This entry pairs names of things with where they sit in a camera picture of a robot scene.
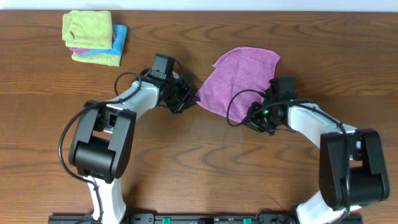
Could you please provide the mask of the purple microfiber cloth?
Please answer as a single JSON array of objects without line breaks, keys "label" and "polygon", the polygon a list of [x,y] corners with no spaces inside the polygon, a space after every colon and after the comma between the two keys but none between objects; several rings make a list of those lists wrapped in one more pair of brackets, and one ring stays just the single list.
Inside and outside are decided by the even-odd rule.
[{"label": "purple microfiber cloth", "polygon": [[220,116],[241,122],[258,94],[269,88],[280,55],[271,50],[236,47],[221,56],[214,71],[197,91],[197,104]]}]

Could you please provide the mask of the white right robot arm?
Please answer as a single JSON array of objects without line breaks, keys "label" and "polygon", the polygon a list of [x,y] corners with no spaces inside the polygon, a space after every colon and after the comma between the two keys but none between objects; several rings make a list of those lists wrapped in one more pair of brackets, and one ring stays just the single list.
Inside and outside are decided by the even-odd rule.
[{"label": "white right robot arm", "polygon": [[389,198],[389,178],[376,130],[342,123],[310,100],[253,103],[242,122],[270,135],[284,125],[319,148],[319,190],[295,208],[295,223],[339,223],[351,212]]}]

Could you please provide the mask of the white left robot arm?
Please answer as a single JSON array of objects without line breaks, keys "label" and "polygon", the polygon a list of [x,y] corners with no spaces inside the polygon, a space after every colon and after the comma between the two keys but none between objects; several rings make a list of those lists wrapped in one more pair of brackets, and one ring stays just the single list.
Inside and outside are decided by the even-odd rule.
[{"label": "white left robot arm", "polygon": [[90,223],[124,220],[127,206],[121,176],[130,159],[136,121],[161,103],[177,114],[195,102],[193,88],[182,78],[167,81],[140,77],[112,100],[85,103],[68,160],[89,185],[94,205]]}]

